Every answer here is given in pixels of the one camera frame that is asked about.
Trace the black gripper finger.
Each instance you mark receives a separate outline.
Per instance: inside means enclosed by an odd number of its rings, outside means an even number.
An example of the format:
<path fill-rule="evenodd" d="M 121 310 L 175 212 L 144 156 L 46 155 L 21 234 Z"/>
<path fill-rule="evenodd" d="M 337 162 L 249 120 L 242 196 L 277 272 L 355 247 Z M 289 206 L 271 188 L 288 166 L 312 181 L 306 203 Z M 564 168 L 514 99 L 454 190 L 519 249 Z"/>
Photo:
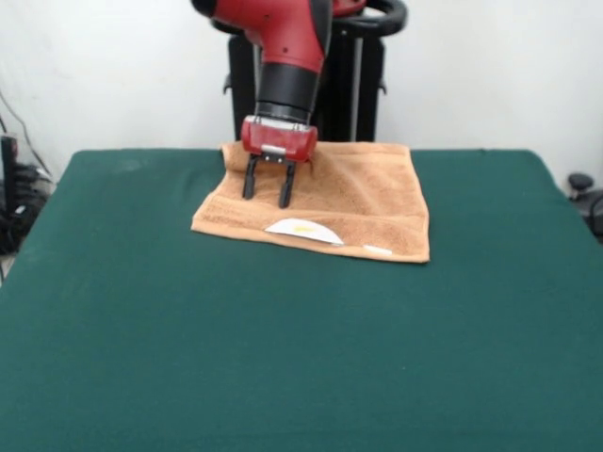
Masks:
<path fill-rule="evenodd" d="M 252 199 L 255 192 L 255 169 L 258 163 L 259 156 L 256 154 L 251 154 L 249 156 L 245 177 L 244 177 L 244 186 L 242 197 L 244 199 Z"/>
<path fill-rule="evenodd" d="M 286 173 L 285 173 L 285 182 L 282 185 L 280 198 L 279 198 L 279 207 L 287 208 L 290 204 L 291 195 L 293 191 L 294 178 L 295 178 L 295 170 L 296 163 L 288 162 L 286 164 Z"/>

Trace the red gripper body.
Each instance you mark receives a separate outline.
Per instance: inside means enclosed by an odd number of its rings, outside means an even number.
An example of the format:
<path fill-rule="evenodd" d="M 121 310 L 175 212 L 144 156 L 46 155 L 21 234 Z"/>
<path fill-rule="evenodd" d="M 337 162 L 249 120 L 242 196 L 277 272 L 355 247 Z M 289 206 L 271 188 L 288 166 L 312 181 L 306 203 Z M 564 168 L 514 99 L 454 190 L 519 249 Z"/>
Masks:
<path fill-rule="evenodd" d="M 313 125 L 247 116 L 241 126 L 243 148 L 255 155 L 276 155 L 296 163 L 305 163 L 318 142 L 318 129 Z"/>

